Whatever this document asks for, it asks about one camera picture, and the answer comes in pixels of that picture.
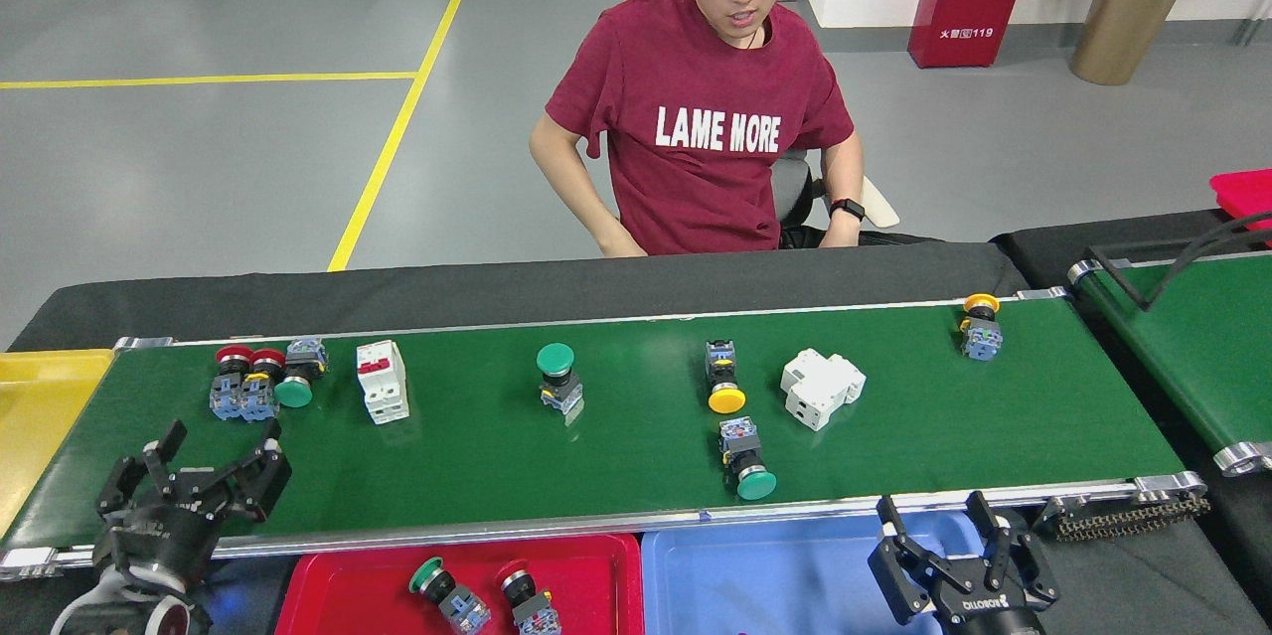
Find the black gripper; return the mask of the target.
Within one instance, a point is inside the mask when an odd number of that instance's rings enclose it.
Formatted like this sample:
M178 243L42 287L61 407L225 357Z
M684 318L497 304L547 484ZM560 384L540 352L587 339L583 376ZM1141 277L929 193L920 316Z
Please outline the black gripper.
M974 582L982 571L979 557L926 548L904 529L893 499L878 499L881 540L868 564L887 608L902 625L932 612L943 634L1044 634L1037 616L1060 599L1061 590L1034 536L1000 515L979 490L967 498L965 512L985 541L982 560L990 570L983 584L990 590ZM1021 590L1005 590L1010 575Z
M249 456L218 470L184 470L183 503L168 470L187 436L181 419L140 457L120 458L95 504L106 526L92 550L95 589L106 597L128 590L130 598L186 598L209 566L223 522L238 515L259 523L273 510L293 473L280 435L280 422L268 417Z

